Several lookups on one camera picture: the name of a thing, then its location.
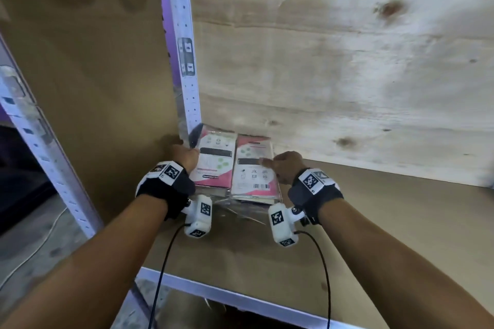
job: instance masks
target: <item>person's right arm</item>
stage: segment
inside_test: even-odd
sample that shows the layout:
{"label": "person's right arm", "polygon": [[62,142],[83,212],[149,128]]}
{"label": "person's right arm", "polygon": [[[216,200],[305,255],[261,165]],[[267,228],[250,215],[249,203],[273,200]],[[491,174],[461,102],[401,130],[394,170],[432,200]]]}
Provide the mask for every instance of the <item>person's right arm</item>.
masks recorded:
{"label": "person's right arm", "polygon": [[[291,184],[305,168],[297,152],[263,165]],[[391,329],[494,328],[469,293],[343,199],[321,206],[319,222]]]}

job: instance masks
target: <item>person's left hand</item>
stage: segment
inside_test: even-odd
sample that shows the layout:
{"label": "person's left hand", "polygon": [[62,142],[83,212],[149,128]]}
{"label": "person's left hand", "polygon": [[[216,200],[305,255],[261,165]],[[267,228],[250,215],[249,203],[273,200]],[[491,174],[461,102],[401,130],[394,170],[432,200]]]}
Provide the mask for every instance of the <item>person's left hand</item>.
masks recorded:
{"label": "person's left hand", "polygon": [[182,165],[187,173],[190,174],[199,160],[199,150],[174,144],[171,146],[171,158],[173,161]]}

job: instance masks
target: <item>black cable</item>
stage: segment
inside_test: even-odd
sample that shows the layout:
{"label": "black cable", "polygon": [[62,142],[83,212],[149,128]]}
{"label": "black cable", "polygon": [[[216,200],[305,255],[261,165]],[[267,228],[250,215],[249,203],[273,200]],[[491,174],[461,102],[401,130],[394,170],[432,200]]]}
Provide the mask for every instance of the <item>black cable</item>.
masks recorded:
{"label": "black cable", "polygon": [[175,240],[175,238],[177,237],[178,235],[178,232],[184,227],[184,226],[190,226],[190,224],[182,224],[181,226],[179,226],[179,228],[176,230],[175,234],[173,235],[173,237],[171,238],[171,241],[170,241],[170,245],[168,246],[168,250],[166,251],[166,255],[164,257],[164,261],[163,261],[163,266],[161,267],[161,272],[160,272],[160,278],[158,279],[157,281],[157,288],[156,288],[156,294],[155,294],[155,300],[153,302],[153,307],[151,309],[151,314],[149,316],[149,325],[148,325],[148,329],[151,329],[151,327],[153,326],[153,322],[154,322],[154,313],[155,313],[155,310],[156,310],[156,302],[157,302],[157,296],[158,294],[160,293],[160,287],[161,287],[161,280],[163,279],[163,272],[164,272],[164,266],[166,265],[166,261],[168,260],[168,255],[170,254],[170,250],[171,250],[171,245],[173,245],[173,241]]}
{"label": "black cable", "polygon": [[312,234],[304,232],[303,230],[297,230],[294,234],[308,235],[312,239],[312,241],[316,244],[317,251],[319,251],[319,255],[321,255],[321,260],[323,261],[323,266],[324,266],[324,273],[326,273],[326,283],[328,284],[328,325],[326,326],[326,328],[329,329],[330,321],[331,321],[331,289],[330,289],[330,277],[328,276],[328,267],[326,267],[326,261],[324,260],[323,252],[321,251],[321,248],[317,244],[316,239],[312,236]]}

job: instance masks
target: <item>forearm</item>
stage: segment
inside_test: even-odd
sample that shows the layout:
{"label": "forearm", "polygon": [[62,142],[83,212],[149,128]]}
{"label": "forearm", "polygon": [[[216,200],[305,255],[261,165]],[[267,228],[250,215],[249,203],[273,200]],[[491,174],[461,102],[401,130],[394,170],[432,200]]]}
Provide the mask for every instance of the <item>forearm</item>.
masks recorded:
{"label": "forearm", "polygon": [[343,199],[319,220],[390,328],[485,328],[494,318],[470,294]]}
{"label": "forearm", "polygon": [[166,212],[165,201],[140,195],[53,270],[2,329],[109,328]]}

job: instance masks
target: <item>human hand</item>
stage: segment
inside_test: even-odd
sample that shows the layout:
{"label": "human hand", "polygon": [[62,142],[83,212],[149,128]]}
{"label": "human hand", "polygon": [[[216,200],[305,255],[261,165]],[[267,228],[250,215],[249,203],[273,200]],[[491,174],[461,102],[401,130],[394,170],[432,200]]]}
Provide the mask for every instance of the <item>human hand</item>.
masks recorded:
{"label": "human hand", "polygon": [[171,146],[171,157],[173,161],[182,165],[187,173],[190,174],[199,160],[199,150],[174,144]]}
{"label": "human hand", "polygon": [[275,171],[278,182],[291,185],[297,173],[307,168],[302,159],[302,155],[295,151],[283,152],[271,159],[259,159],[259,163],[264,167]]}

